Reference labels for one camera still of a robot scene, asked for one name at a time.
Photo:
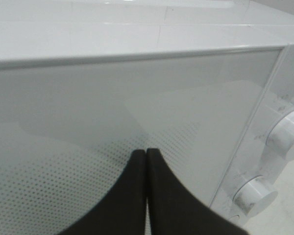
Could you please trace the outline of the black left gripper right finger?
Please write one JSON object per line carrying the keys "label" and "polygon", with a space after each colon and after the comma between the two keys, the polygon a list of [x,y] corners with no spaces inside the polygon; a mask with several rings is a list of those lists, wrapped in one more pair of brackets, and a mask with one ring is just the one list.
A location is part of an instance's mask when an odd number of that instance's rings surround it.
{"label": "black left gripper right finger", "polygon": [[153,235],[246,235],[179,181],[159,149],[147,150],[148,210]]}

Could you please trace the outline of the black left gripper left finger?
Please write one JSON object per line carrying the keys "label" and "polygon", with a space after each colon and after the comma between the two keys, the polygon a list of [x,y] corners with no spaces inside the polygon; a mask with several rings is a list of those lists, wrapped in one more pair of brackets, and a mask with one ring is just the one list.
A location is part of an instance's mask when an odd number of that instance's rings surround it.
{"label": "black left gripper left finger", "polygon": [[134,150],[105,196],[62,235],[143,235],[146,225],[146,153]]}

